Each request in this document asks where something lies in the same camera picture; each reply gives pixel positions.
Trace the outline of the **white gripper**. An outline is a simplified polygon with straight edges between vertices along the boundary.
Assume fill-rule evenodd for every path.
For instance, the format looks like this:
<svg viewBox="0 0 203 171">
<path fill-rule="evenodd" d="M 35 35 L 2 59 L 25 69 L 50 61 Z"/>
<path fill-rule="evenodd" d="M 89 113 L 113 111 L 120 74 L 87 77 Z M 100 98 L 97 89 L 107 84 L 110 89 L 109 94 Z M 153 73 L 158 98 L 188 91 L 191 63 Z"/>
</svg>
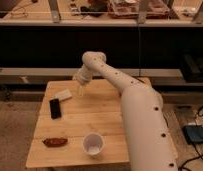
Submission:
<svg viewBox="0 0 203 171">
<path fill-rule="evenodd" d="M 85 92 L 85 86 L 82 85 L 88 84 L 92 80 L 92 77 L 93 72 L 85 65 L 78 69 L 77 72 L 74 74 L 73 79 L 80 84 L 78 85 L 78 95 L 80 97 L 83 97 Z"/>
</svg>

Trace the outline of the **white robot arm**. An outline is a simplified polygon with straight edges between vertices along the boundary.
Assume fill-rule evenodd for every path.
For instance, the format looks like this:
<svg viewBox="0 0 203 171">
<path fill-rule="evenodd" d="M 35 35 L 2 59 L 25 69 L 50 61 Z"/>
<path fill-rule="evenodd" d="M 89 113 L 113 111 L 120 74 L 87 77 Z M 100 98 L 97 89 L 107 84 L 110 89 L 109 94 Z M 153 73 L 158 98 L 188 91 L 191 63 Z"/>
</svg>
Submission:
<svg viewBox="0 0 203 171">
<path fill-rule="evenodd" d="M 162 96 L 152 86 L 106 63 L 103 52 L 85 52 L 75 79 L 88 84 L 99 73 L 121 93 L 121 111 L 132 171 L 178 171 Z"/>
</svg>

